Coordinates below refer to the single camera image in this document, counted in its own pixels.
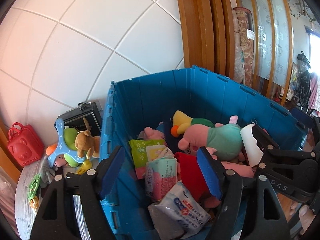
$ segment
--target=silver bolt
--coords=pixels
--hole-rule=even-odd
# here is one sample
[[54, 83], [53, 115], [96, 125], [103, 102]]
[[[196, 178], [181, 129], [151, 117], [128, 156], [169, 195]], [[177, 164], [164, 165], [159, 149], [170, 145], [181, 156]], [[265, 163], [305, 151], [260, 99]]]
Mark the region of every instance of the silver bolt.
[[266, 164], [265, 163], [259, 163], [259, 168], [260, 169], [264, 169], [266, 167]]
[[264, 175], [260, 175], [260, 176], [259, 176], [259, 179], [260, 179], [261, 181], [266, 181], [266, 180], [267, 180], [267, 177], [264, 176]]
[[235, 174], [235, 171], [232, 169], [228, 169], [228, 170], [226, 170], [226, 174], [229, 176], [233, 176]]
[[96, 174], [96, 170], [95, 169], [90, 169], [90, 170], [87, 171], [87, 174], [92, 176], [92, 175]]
[[61, 179], [62, 179], [62, 175], [61, 174], [58, 174], [57, 176], [54, 177], [55, 181], [59, 181]]

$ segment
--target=blue storage crate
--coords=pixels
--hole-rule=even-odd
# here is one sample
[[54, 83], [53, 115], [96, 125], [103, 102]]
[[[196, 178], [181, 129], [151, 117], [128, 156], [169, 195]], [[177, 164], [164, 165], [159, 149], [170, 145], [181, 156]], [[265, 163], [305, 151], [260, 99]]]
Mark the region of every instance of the blue storage crate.
[[[100, 158], [108, 158], [116, 145], [125, 149], [126, 158], [112, 193], [102, 201], [117, 239], [159, 239], [147, 209], [150, 199], [145, 195], [144, 180], [136, 178], [128, 141], [147, 126], [155, 129], [176, 110], [213, 123], [228, 123], [230, 116], [237, 115], [241, 127], [257, 123], [286, 150], [297, 150], [307, 134], [307, 129], [276, 102], [196, 66], [112, 82], [104, 110]], [[208, 231], [204, 228], [188, 239], [205, 239]]]

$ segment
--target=red handle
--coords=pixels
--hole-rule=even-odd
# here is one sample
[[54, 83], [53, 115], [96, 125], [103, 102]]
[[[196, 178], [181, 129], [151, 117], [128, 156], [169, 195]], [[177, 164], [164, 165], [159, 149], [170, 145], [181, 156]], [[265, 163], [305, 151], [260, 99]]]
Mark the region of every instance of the red handle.
[[12, 127], [9, 129], [8, 135], [9, 135], [9, 140], [14, 136], [15, 133], [19, 133], [20, 130], [18, 128]]
[[18, 125], [20, 127], [20, 129], [22, 129], [24, 127], [24, 125], [22, 125], [21, 123], [19, 122], [15, 122], [13, 123], [13, 125], [11, 126], [11, 128], [13, 128], [15, 125]]

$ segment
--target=yellow plush toy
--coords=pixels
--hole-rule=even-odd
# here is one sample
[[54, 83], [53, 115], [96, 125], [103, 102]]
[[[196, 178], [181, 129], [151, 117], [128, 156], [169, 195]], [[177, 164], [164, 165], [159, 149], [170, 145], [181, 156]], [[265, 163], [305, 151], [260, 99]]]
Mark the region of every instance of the yellow plush toy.
[[193, 124], [203, 124], [208, 127], [214, 127], [214, 124], [204, 118], [191, 118], [185, 113], [177, 110], [172, 117], [173, 127], [171, 128], [171, 134], [174, 137], [179, 137], [179, 135], [184, 134], [188, 127]]

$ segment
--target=red toy bag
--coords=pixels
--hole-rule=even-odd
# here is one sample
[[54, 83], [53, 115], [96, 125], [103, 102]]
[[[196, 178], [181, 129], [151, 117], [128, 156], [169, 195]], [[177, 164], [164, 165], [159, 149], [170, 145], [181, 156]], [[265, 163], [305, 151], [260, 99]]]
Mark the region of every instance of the red toy bag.
[[19, 122], [15, 122], [9, 129], [7, 147], [22, 167], [40, 160], [44, 152], [44, 144], [33, 127], [30, 124], [23, 126]]

